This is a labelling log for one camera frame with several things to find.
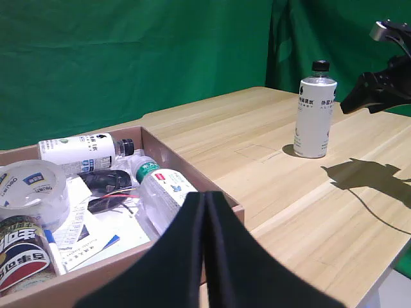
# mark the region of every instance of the receipt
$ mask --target receipt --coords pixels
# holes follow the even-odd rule
[[[67,179],[67,190],[70,214],[63,225],[53,232],[59,250],[70,250],[77,242],[83,229],[84,213],[91,196],[90,189],[79,176]]]

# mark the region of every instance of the green curtain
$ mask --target green curtain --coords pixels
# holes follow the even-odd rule
[[[273,70],[267,85],[297,92],[300,79],[311,73],[316,59],[331,62],[338,81],[337,100],[343,100],[366,71],[387,68],[394,43],[376,42],[369,33],[378,20],[411,21],[411,2],[405,0],[278,0],[273,5]],[[411,116],[411,106],[392,112]]]
[[[265,84],[271,0],[0,0],[0,149]]]

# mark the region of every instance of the red wire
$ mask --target red wire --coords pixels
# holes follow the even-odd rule
[[[127,197],[127,198],[140,198],[134,194],[106,194],[102,198],[112,198],[112,197]]]

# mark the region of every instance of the black object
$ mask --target black object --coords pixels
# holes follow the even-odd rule
[[[134,154],[134,142],[132,139],[122,139],[124,144],[125,156],[130,156]]]
[[[132,185],[130,175],[123,170],[97,170],[80,173],[79,175],[93,194],[107,194]],[[103,212],[104,210],[109,210],[121,205],[126,198],[127,197],[93,199],[89,202],[87,209],[93,214]]]
[[[75,307],[198,307],[203,256],[212,308],[344,307],[273,259],[221,192],[189,193],[154,246]]]
[[[131,177],[123,170],[97,170],[79,176],[90,190],[99,193],[107,194],[131,186]]]
[[[313,61],[311,70],[315,72],[328,72],[329,71],[329,62],[327,60],[317,60]]]
[[[352,91],[341,102],[345,114],[363,107],[373,114],[411,104],[411,28],[389,20],[378,21],[370,36],[377,41],[395,42],[406,55],[391,58],[388,68],[383,71],[362,73]]]

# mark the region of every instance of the robotic arm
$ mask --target robotic arm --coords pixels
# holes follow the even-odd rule
[[[354,89],[341,102],[343,113],[350,114],[360,108],[368,108],[370,113],[391,107],[411,104],[411,27],[406,23],[397,24],[377,21],[370,36],[379,42],[392,41],[405,52],[404,56],[394,56],[383,71],[363,73]]]

